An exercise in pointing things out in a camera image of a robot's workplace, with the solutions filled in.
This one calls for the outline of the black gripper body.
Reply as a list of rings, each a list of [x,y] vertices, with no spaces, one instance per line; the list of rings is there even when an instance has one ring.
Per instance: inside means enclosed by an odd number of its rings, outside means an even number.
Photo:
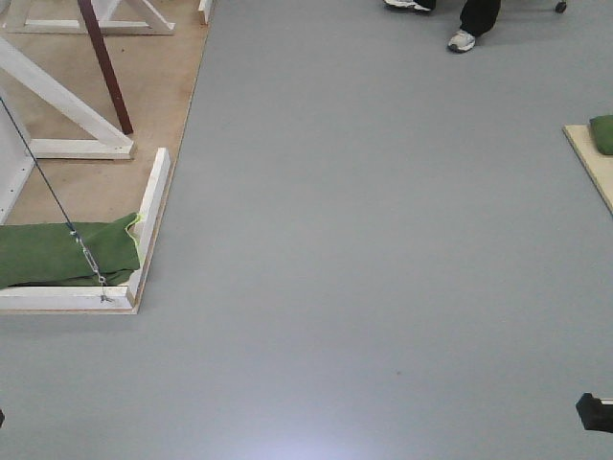
[[[613,432],[612,399],[600,399],[591,393],[583,393],[576,403],[576,410],[585,430]]]

